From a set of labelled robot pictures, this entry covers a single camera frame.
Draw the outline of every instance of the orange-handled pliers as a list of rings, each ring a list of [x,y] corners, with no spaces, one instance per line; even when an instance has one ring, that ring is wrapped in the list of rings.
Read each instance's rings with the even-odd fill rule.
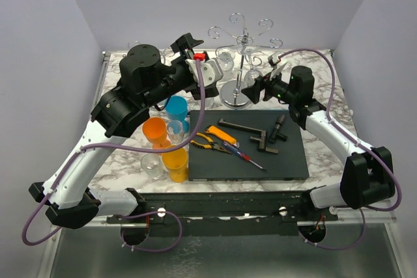
[[[193,146],[196,146],[200,149],[209,149],[209,150],[217,150],[223,153],[231,154],[231,152],[227,151],[225,148],[223,148],[221,145],[219,145],[217,142],[213,141],[209,136],[206,136],[204,133],[197,133],[196,136],[202,137],[207,140],[208,144],[198,143],[195,140],[191,140],[191,144]]]

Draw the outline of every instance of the screwdriver shaft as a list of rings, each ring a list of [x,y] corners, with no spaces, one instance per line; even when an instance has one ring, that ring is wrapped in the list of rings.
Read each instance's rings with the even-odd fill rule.
[[[266,169],[264,169],[264,168],[263,168],[263,167],[261,167],[259,164],[255,163],[254,161],[249,160],[249,162],[250,162],[250,163],[252,163],[252,164],[254,164],[254,165],[256,165],[256,166],[258,166],[258,168],[260,168],[261,170],[263,170],[263,171],[265,171],[265,172],[266,172]]]

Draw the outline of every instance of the gray floor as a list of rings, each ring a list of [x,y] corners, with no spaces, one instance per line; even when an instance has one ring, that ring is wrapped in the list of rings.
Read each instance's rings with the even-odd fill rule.
[[[358,225],[328,227],[327,244],[352,242]],[[147,247],[172,238],[150,238]],[[400,277],[383,224],[370,225],[355,249],[323,251],[299,237],[187,237],[172,251],[152,254],[121,248],[118,227],[63,230],[51,277]]]

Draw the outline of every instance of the screw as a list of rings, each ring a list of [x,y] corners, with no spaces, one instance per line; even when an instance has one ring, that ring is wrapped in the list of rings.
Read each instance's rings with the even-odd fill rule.
[[[284,206],[280,207],[280,216],[287,216],[288,212],[287,212],[287,208]]]
[[[328,208],[328,211],[330,212],[330,214],[332,215],[336,215],[338,213],[338,209],[335,208],[334,206],[331,206]]]

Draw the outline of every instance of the white marble countertop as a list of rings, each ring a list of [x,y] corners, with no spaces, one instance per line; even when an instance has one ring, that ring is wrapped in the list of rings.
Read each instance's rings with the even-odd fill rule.
[[[267,57],[274,51],[263,51],[256,56],[262,58],[265,62]],[[330,52],[322,51],[331,60]],[[120,78],[119,61],[122,59],[123,52],[111,54],[108,72],[104,80],[103,90],[105,93],[116,85]],[[167,58],[167,64],[170,64],[172,58]],[[315,78],[314,97],[322,104],[326,105],[331,89],[331,75],[326,63],[314,53],[294,53],[284,58],[289,61],[286,69],[283,71],[283,80],[289,81],[291,68],[296,65],[305,65],[313,70]],[[239,64],[240,55],[235,57],[235,70]],[[258,67],[262,73],[270,71],[269,65],[265,68]],[[190,93],[180,92],[179,95],[188,99],[188,109],[199,109],[199,102],[192,99]],[[268,102],[259,102],[256,105],[249,106],[248,109],[286,109],[286,105],[281,105],[277,100],[271,99]],[[222,105],[219,97],[215,98],[214,105],[211,109],[228,109]],[[167,120],[164,112],[151,111],[151,116],[161,116]],[[343,91],[340,87],[339,79],[336,78],[336,93],[332,106],[332,115],[342,123],[348,130],[355,132],[351,113],[347,107]],[[101,190],[120,190],[127,187],[135,188],[144,192],[216,192],[216,191],[283,191],[283,190],[306,190],[313,187],[334,184],[340,182],[343,166],[336,156],[328,149],[324,143],[312,134],[301,130],[304,150],[308,164],[310,177],[307,180],[295,181],[247,181],[247,182],[183,182],[177,184],[169,179],[166,172],[161,178],[153,180],[142,171],[140,160],[143,156],[141,153],[127,152],[116,150],[105,162],[97,175],[90,184],[91,188]],[[124,143],[129,146],[140,146],[151,148],[151,144],[142,134],[140,126],[133,136]]]

